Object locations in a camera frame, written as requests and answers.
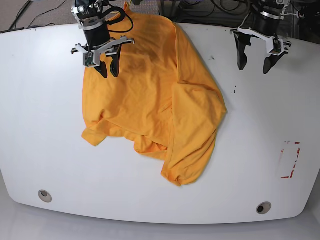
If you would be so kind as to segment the orange yellow t-shirt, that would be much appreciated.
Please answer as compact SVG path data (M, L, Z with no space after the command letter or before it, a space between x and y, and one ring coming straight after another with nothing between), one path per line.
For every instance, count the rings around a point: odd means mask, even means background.
M84 71L82 138L93 146L124 137L134 150L163 161L161 175L176 186L205 170L227 108L223 95L184 31L168 18L136 13L111 27L127 30L119 76Z

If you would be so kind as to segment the red tape rectangle marking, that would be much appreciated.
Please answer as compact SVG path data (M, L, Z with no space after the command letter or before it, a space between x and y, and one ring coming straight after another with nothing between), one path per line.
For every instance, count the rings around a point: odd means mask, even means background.
M299 141L285 141L280 152L277 176L280 179L291 179L294 175L295 168L301 151Z

